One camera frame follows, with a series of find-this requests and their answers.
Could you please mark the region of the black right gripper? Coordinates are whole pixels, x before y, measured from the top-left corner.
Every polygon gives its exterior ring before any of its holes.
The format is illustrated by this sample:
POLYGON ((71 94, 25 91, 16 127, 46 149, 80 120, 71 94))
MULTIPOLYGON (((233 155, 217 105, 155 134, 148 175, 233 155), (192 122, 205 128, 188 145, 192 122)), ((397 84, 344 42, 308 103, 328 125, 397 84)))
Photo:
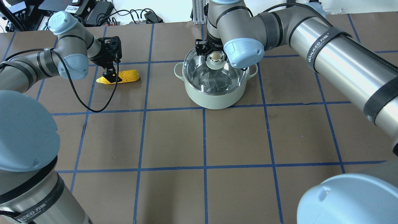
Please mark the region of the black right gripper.
POLYGON ((224 51, 224 46, 221 40, 214 39, 196 39, 195 40, 195 52, 198 56, 208 56, 214 51, 224 51))

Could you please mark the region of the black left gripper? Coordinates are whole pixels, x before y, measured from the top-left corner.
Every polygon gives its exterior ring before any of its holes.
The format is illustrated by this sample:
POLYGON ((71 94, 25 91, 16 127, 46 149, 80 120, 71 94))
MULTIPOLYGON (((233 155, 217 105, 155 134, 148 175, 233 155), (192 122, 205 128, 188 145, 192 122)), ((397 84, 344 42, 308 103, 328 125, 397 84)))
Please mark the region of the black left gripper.
POLYGON ((89 60, 107 70, 103 72, 103 84, 115 84, 123 81, 113 65, 120 63, 121 58, 120 37, 101 37, 98 39, 93 37, 93 41, 89 45, 89 60))

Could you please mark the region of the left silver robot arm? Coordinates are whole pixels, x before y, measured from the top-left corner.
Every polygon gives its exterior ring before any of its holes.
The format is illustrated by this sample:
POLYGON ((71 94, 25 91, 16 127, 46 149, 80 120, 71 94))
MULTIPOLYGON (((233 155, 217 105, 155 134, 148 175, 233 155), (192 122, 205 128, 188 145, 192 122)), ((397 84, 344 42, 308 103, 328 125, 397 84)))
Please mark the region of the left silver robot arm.
POLYGON ((71 13, 48 21, 54 37, 42 48, 6 54, 1 61, 1 216, 13 224, 91 224, 92 220, 56 170, 61 137, 40 101, 44 84, 65 78, 87 111, 101 109, 78 95, 73 81, 85 78, 89 63, 115 84, 122 57, 120 37, 96 37, 71 13))

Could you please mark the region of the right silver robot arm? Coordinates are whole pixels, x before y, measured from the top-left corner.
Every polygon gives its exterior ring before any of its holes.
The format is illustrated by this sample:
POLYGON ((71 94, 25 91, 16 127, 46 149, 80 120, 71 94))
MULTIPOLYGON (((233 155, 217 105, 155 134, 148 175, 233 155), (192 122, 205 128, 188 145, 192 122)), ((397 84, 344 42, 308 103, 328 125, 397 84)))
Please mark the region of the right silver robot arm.
MULTIPOLYGON (((394 139, 397 155, 397 67, 330 24, 323 13, 320 4, 294 3, 251 16, 243 0, 211 0, 207 37, 195 40, 195 51, 207 60, 223 52, 232 67, 246 69, 266 51, 287 44, 394 139)), ((397 160, 312 187, 300 199, 297 223, 396 224, 397 160)))

